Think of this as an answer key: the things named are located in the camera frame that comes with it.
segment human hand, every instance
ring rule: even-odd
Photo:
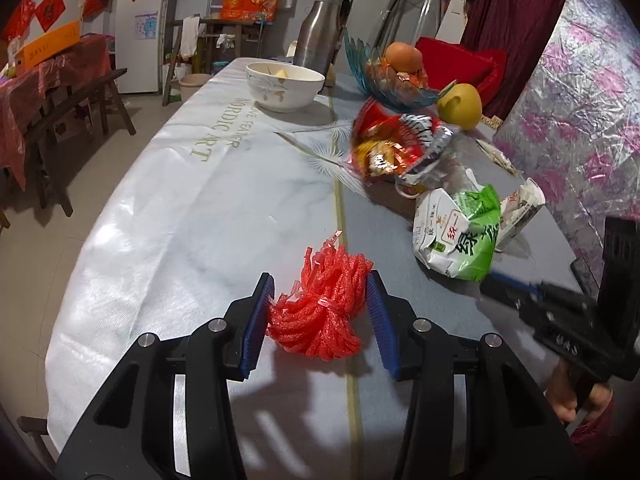
[[[545,395],[561,422],[575,420],[578,400],[569,380],[569,363],[564,359],[558,361],[558,365],[551,374]],[[590,422],[598,418],[607,409],[612,396],[609,383],[596,384],[585,405],[588,413],[584,421]]]

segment floor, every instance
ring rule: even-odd
[[[180,106],[162,108],[159,96],[124,99],[135,136],[112,113],[106,140],[96,117],[93,139],[85,134],[58,145],[70,161],[70,218],[57,203],[41,210],[29,188],[5,199],[11,227],[0,232],[0,404],[14,423],[19,415],[46,418],[45,356],[82,243],[136,157]]]

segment silver screw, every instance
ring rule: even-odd
[[[212,332],[222,332],[226,328],[226,321],[221,317],[209,321],[209,330]]]
[[[429,323],[429,321],[427,321],[426,319],[419,317],[414,321],[414,328],[418,332],[428,332],[429,330],[431,330],[431,323]]]
[[[484,336],[484,342],[491,348],[498,348],[502,344],[502,338],[497,334],[487,334]]]
[[[147,332],[138,338],[138,344],[143,348],[151,346],[156,341],[156,336]]]

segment refrigerator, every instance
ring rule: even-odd
[[[127,73],[118,79],[121,93],[161,91],[165,23],[175,16],[175,2],[114,2],[116,67],[127,68]]]

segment thermos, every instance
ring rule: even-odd
[[[342,0],[315,0],[302,22],[293,64],[326,76],[340,33],[338,17]]]

